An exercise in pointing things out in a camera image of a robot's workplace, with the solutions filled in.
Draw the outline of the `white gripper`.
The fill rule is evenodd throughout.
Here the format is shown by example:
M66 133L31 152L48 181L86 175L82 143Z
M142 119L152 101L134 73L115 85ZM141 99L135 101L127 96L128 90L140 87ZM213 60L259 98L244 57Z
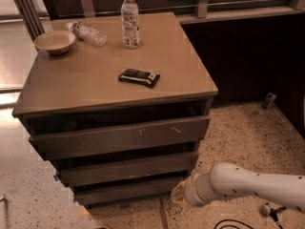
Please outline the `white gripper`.
M209 174L196 174L181 181L171 192L171 200L175 204L186 204L202 207L216 199L210 184Z

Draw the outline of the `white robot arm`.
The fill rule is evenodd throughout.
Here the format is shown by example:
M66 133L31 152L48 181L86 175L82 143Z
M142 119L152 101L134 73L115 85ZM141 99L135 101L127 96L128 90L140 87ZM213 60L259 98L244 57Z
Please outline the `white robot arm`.
M263 174L229 162L214 165L208 173L193 174L171 192L176 204L203 207L217 200L256 196L305 213L305 177Z

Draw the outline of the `grey robot base leg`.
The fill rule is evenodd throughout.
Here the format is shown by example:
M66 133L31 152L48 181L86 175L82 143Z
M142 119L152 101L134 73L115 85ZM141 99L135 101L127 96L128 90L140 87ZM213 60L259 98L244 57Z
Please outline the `grey robot base leg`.
M274 220L274 224L277 226L278 229L284 229L283 226L280 224L277 214L286 210L286 207L281 206L278 208L273 208L269 202L264 203L261 206L261 214L265 217L271 217Z

